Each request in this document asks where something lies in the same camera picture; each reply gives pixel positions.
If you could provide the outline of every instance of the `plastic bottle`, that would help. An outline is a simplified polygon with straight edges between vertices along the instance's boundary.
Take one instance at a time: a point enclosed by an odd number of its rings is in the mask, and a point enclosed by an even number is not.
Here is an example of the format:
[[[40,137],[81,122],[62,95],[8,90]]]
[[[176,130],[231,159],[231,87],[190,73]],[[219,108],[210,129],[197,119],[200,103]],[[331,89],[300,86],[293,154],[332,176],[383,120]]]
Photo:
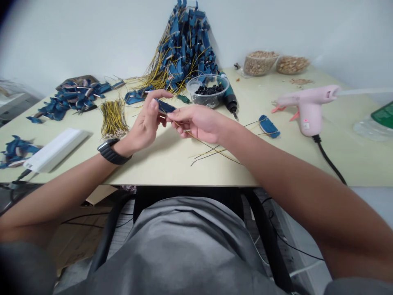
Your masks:
[[[393,139],[393,101],[355,123],[353,130],[373,141]]]

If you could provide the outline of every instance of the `black chair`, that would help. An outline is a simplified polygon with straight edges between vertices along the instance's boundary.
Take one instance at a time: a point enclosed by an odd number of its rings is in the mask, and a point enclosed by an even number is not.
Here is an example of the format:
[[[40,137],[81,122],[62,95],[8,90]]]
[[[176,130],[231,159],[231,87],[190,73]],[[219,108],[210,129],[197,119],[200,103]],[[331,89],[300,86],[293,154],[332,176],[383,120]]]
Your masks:
[[[269,260],[270,269],[275,284],[285,292],[293,293],[295,290],[292,284],[292,280],[289,277],[287,267],[277,244],[276,236],[269,222],[269,219],[266,216],[261,202],[255,195],[253,188],[242,188],[239,190],[239,192],[245,195],[251,209],[253,210],[255,222],[257,224],[260,234],[260,239],[263,243],[266,251],[266,256]],[[116,224],[119,215],[124,205],[129,200],[135,197],[135,195],[132,195],[128,192],[116,193],[120,195],[116,196],[117,202],[115,203],[108,216],[108,220],[102,233],[102,239],[98,245],[96,253],[93,256],[93,261],[89,270],[88,277],[91,277],[93,273],[105,263],[108,257],[109,248],[112,243],[113,234],[116,230]]]

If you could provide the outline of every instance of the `gray t-shirt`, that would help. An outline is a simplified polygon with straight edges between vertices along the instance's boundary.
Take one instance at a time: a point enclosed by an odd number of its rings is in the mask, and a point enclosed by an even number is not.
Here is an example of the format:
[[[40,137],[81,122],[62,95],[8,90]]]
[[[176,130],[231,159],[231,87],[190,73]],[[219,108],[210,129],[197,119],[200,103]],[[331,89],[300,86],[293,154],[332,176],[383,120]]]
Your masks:
[[[43,251],[19,243],[2,245],[0,255],[24,282],[20,291],[52,293],[54,267]],[[212,199],[176,197],[146,208],[123,247],[91,278],[61,294],[285,293],[266,277],[236,214]],[[393,285],[347,278],[330,283],[325,294],[393,294]]]

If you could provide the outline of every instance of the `beige desk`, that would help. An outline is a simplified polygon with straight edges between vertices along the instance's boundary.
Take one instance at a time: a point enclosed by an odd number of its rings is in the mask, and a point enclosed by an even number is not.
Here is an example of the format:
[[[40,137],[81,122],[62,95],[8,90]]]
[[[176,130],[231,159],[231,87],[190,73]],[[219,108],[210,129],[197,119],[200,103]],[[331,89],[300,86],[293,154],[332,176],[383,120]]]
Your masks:
[[[271,114],[271,101],[279,95],[299,90],[289,81],[293,76],[285,76],[272,71],[265,77],[244,79],[233,69],[225,71],[231,82],[239,102],[239,120],[243,125],[257,121],[265,114],[281,131],[281,138],[272,139],[262,136],[264,140],[276,147],[289,152],[309,163],[319,167],[327,173],[334,172],[327,165],[318,146],[311,138],[300,133],[298,121],[289,122],[296,112],[296,108],[287,108],[283,112]],[[308,84],[306,88],[314,88],[330,84],[339,84],[331,76],[314,68],[294,78],[312,79],[315,84]],[[122,97],[127,92],[126,87],[119,89]],[[119,97],[114,90],[106,93],[108,100]],[[101,143],[102,115],[94,110],[81,116],[72,115],[73,110],[67,112],[60,121],[46,120],[43,124],[33,124],[25,117],[36,113],[43,105],[44,99],[36,106],[0,128],[0,150],[5,149],[5,143],[12,140],[15,134],[25,140],[32,140],[34,144],[45,145],[68,127],[84,129],[93,135],[77,150],[69,155],[61,165],[51,173],[39,174],[31,179],[34,183],[46,183],[71,167],[85,161],[95,153]],[[185,106],[178,99],[168,101],[175,107]],[[376,143],[366,140],[352,131],[354,122],[362,119],[378,108],[377,104],[366,96],[345,97],[330,104],[323,105],[322,145],[350,186],[393,186],[393,145],[392,143]],[[232,115],[221,106],[220,113],[232,118]],[[132,126],[139,109],[126,107],[126,121]],[[257,124],[248,126],[252,132],[259,134],[261,129]],[[191,163],[197,154],[208,151],[202,143],[194,139],[180,139],[172,128],[160,126],[156,141],[147,149],[135,154],[123,167],[118,169],[107,184],[136,184],[136,185],[173,185],[173,186],[256,186],[257,183],[247,169],[225,157],[216,154],[204,160]],[[0,170],[0,182],[15,180],[23,171],[23,167]]]

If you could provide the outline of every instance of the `white wall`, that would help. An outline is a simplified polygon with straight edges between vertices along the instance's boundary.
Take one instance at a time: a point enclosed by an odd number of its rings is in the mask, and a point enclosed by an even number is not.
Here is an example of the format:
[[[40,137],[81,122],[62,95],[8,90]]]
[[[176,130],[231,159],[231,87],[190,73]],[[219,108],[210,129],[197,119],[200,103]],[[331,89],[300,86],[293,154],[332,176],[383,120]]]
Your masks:
[[[19,0],[0,36],[0,76],[43,98],[73,76],[142,75],[175,3]],[[261,48],[314,56],[360,3],[201,0],[199,7],[207,13],[224,68]]]
[[[367,0],[327,40],[314,65],[354,88],[393,86],[393,1]],[[374,95],[380,104],[393,94]]]

